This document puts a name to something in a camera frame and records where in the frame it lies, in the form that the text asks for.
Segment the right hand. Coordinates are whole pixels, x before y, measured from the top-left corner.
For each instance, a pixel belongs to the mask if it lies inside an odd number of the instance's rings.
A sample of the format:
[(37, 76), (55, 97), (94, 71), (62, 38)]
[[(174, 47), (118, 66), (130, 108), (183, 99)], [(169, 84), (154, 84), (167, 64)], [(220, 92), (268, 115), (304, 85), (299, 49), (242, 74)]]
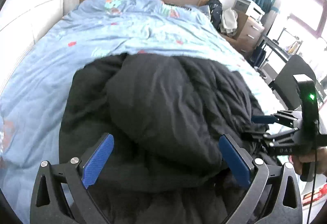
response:
[(326, 176), (327, 171), (327, 150), (325, 147), (320, 147), (317, 151), (312, 150), (305, 155), (291, 156), (291, 161), (294, 166), (295, 173), (302, 175), (303, 165), (307, 162), (317, 161), (317, 174)]

